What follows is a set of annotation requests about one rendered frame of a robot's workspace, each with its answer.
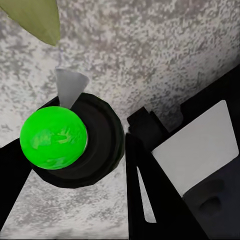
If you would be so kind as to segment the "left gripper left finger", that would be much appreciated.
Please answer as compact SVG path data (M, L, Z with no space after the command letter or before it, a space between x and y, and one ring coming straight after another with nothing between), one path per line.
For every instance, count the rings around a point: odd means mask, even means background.
M20 138L0 149L0 231L20 194L32 167Z

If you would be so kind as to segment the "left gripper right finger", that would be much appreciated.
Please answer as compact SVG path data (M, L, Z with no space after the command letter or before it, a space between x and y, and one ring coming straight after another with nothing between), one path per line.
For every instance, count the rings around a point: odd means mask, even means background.
M210 240L144 141L125 134L129 240ZM145 220L139 168L156 223Z

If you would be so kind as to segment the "insectifuge atomizer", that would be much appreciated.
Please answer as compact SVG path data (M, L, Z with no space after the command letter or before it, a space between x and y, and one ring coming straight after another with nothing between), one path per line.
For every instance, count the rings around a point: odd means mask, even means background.
M124 125L104 100L83 90L90 79L57 68L58 96L32 113L20 132L32 170L58 188L96 184L126 155Z

